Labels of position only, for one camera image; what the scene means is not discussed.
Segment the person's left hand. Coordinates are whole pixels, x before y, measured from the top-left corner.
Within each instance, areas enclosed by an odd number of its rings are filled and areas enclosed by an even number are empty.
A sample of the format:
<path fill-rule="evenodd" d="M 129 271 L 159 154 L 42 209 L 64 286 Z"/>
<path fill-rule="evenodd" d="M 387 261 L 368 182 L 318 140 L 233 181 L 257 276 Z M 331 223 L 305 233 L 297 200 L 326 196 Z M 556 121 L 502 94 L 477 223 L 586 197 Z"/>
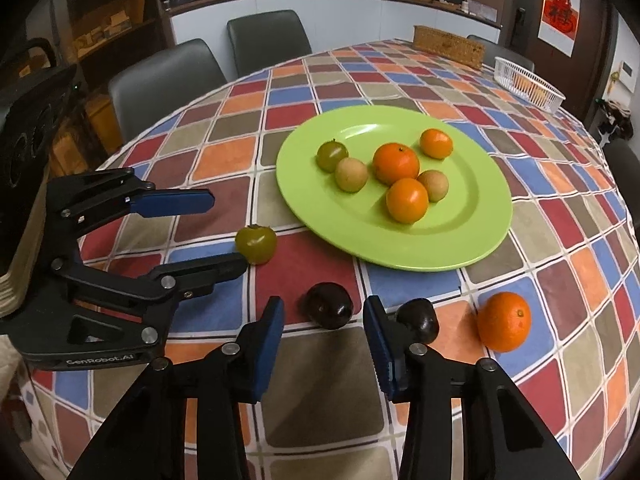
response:
<path fill-rule="evenodd" d="M 0 336 L 0 402 L 8 394 L 12 379 L 17 367 L 21 364 L 22 357 L 8 335 Z"/>

